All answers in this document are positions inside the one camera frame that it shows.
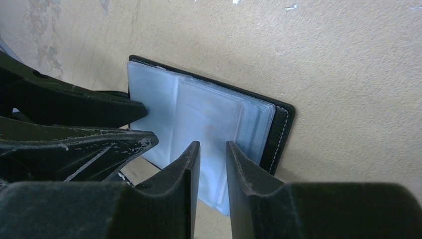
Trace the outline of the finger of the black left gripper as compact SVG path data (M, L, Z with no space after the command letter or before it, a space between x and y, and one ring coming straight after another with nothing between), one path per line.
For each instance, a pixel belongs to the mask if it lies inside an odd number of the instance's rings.
M0 180L106 181L158 144L150 131L0 119Z
M118 91L93 91L43 75L0 54L0 115L19 110L41 125L120 128L148 115L143 103Z

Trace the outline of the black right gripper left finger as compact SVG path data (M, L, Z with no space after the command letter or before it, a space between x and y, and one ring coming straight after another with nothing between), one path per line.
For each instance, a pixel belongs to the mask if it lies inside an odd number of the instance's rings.
M124 182L19 182L0 195L3 239L191 239L200 143L130 186Z

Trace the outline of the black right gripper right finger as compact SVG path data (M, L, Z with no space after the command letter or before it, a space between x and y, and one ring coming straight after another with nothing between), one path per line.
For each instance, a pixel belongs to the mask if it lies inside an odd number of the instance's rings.
M395 183L284 183L226 144L235 239L419 239L422 208Z

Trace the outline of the black leather card holder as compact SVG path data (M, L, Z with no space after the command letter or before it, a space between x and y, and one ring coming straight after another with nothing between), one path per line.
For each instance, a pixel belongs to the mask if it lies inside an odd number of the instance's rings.
M209 207L229 215L228 141L275 174L295 118L293 105L136 55L129 57L127 73L130 99L148 111L129 127L159 140L144 159L163 169L198 141L198 197Z

